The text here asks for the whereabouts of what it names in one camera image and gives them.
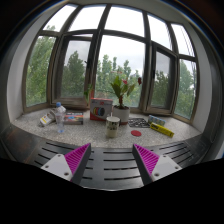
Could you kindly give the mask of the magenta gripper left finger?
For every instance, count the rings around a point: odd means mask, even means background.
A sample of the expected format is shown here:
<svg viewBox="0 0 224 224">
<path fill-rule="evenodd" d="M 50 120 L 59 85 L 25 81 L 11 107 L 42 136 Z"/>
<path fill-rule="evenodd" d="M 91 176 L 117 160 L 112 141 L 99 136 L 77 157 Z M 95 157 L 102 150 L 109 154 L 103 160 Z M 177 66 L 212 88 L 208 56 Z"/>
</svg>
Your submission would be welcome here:
<svg viewBox="0 0 224 224">
<path fill-rule="evenodd" d="M 91 144 L 88 143 L 65 155 L 56 154 L 42 169 L 79 185 L 90 154 Z"/>
</svg>

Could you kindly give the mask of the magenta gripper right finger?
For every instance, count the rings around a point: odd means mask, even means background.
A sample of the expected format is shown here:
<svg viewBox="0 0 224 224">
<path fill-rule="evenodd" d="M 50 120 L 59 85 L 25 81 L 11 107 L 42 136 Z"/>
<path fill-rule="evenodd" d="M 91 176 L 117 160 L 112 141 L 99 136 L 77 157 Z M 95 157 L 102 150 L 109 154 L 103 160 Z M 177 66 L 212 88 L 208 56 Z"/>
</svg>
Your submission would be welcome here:
<svg viewBox="0 0 224 224">
<path fill-rule="evenodd" d="M 169 156 L 159 156 L 140 145 L 134 144 L 132 153 L 144 185 L 181 170 L 181 167 Z"/>
</svg>

